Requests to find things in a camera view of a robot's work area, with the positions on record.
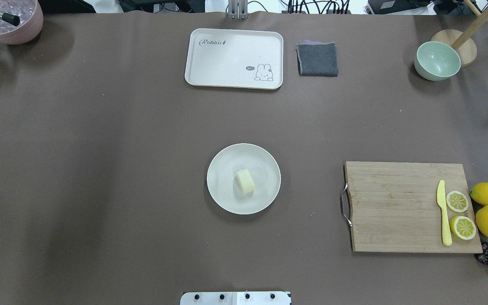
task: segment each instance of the wooden cutting board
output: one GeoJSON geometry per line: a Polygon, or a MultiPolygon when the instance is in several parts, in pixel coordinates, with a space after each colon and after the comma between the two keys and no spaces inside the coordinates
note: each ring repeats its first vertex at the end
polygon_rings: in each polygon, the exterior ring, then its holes
{"type": "MultiPolygon", "coordinates": [[[[479,234],[463,241],[452,233],[453,244],[442,243],[436,189],[445,180],[446,194],[470,200],[462,164],[348,161],[345,176],[354,251],[482,253],[479,234]]],[[[447,207],[449,220],[457,215],[476,220],[472,205],[464,213],[447,207]]]]}

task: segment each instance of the tofu cube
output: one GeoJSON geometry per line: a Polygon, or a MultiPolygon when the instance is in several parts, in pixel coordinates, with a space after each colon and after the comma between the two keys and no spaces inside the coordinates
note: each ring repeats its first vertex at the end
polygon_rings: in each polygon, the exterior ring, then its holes
{"type": "Polygon", "coordinates": [[[238,181],[242,193],[248,194],[254,191],[255,184],[253,183],[252,176],[248,169],[244,168],[236,172],[236,180],[238,181]]]}

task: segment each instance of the folded cloth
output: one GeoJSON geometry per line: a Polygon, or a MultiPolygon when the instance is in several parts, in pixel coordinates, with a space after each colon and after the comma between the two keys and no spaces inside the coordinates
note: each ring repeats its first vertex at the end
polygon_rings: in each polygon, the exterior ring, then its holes
{"type": "Polygon", "coordinates": [[[300,75],[338,76],[334,42],[300,41],[297,43],[297,59],[300,75]]]}

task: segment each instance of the cartoon bunny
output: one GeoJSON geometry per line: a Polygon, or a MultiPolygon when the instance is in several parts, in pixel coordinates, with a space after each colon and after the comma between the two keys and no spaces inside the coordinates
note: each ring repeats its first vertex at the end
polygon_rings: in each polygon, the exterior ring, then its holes
{"type": "Polygon", "coordinates": [[[270,64],[260,64],[257,66],[255,80],[273,81],[272,69],[270,64]]]}

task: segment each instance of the mint green bowl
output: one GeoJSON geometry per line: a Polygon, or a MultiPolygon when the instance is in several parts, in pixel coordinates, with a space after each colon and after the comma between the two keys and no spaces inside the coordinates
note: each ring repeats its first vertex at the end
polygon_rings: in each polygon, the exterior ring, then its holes
{"type": "Polygon", "coordinates": [[[419,75],[428,80],[444,80],[459,72],[460,58],[447,44],[429,41],[417,49],[414,66],[419,75]]]}

